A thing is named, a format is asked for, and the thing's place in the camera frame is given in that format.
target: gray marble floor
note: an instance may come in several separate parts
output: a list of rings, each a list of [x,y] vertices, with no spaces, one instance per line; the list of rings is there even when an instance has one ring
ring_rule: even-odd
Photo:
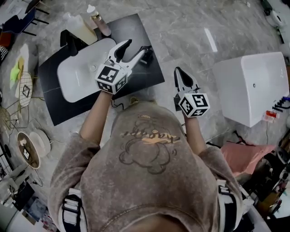
[[[40,19],[49,25],[38,23],[27,29],[36,33],[37,37],[21,34],[15,45],[0,67],[1,89],[3,91],[3,106],[7,107],[16,101],[14,91],[9,88],[10,69],[15,63],[18,50],[24,42],[33,42],[39,48],[39,64],[60,49],[60,32],[64,29],[62,15],[65,12],[83,14],[87,4],[97,6],[106,21],[112,21],[127,15],[138,13],[152,42],[156,56],[165,77],[165,83],[143,90],[136,95],[140,98],[153,98],[161,106],[174,111],[172,97],[174,87],[173,71],[180,66],[192,73],[204,92],[208,94],[211,109],[199,119],[203,136],[206,140],[222,144],[225,140],[233,139],[232,132],[238,132],[245,139],[266,144],[266,123],[261,121],[252,128],[247,128],[222,115],[218,98],[217,86],[214,80],[212,66],[214,63],[243,55],[265,53],[278,50],[279,38],[274,29],[267,23],[259,0],[249,0],[251,7],[237,0],[46,0],[51,6],[51,14],[46,16],[37,12]],[[217,52],[213,52],[205,34],[207,28],[215,41]],[[39,80],[34,84],[34,96],[42,96]],[[268,143],[276,144],[285,133],[285,121],[288,112],[284,112],[274,124],[268,125]],[[87,112],[72,118],[58,126],[53,126],[45,102],[33,99],[29,107],[21,113],[20,124],[28,127],[21,129],[31,132],[34,128],[42,128],[53,140],[65,142],[68,136],[78,131]],[[111,125],[117,112],[110,109],[105,133],[101,144],[110,137]],[[181,113],[176,114],[183,123]],[[11,131],[1,128],[2,140],[8,144]],[[16,135],[14,130],[10,136],[9,147],[12,151],[12,161],[15,166],[22,163],[16,149]],[[55,166],[62,154],[65,144],[52,143],[52,151],[41,160],[38,169],[43,187],[33,185],[37,194],[46,201],[50,179]],[[33,172],[33,178],[39,181]]]

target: black chair leg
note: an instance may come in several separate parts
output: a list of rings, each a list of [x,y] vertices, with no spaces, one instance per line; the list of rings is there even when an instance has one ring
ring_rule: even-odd
[[[23,31],[23,33],[36,36],[36,34],[32,34],[32,33],[30,33],[30,32],[26,32],[26,31]]]
[[[42,9],[38,9],[38,8],[35,8],[35,9],[38,10],[38,11],[40,11],[40,12],[42,12],[42,13],[45,13],[45,14],[49,15],[49,12],[46,12],[46,11],[44,11]]]
[[[38,21],[38,22],[41,22],[41,23],[44,23],[44,24],[49,24],[48,22],[45,22],[45,21],[42,21],[40,19],[34,19],[35,21]]]

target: blue chair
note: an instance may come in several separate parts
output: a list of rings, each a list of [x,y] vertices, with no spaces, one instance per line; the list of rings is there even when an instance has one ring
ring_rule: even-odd
[[[44,24],[49,24],[45,21],[39,20],[35,18],[35,12],[36,9],[32,9],[25,17],[24,19],[18,19],[16,15],[14,15],[12,18],[10,18],[7,22],[5,22],[2,26],[2,31],[3,32],[9,32],[13,34],[20,34],[20,33],[25,33],[25,34],[30,34],[36,36],[36,34],[24,31],[30,23],[36,25],[33,20],[44,23]]]

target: black faucet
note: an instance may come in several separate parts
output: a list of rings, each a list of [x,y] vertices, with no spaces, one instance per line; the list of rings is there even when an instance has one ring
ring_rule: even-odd
[[[60,46],[63,47],[65,45],[68,45],[71,56],[76,56],[78,51],[87,46],[85,42],[71,34],[68,30],[64,30],[60,34]]]

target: sleeve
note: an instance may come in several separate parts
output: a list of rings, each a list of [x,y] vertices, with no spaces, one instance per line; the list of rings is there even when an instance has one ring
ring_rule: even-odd
[[[211,170],[212,174],[217,179],[223,179],[227,181],[227,185],[231,191],[233,191],[239,198],[242,204],[241,191],[233,173],[228,166],[221,150],[217,147],[209,147],[199,154],[199,157]]]
[[[53,173],[48,196],[48,209],[57,227],[63,199],[68,190],[80,182],[83,172],[99,149],[99,145],[83,139],[78,133],[71,135]]]

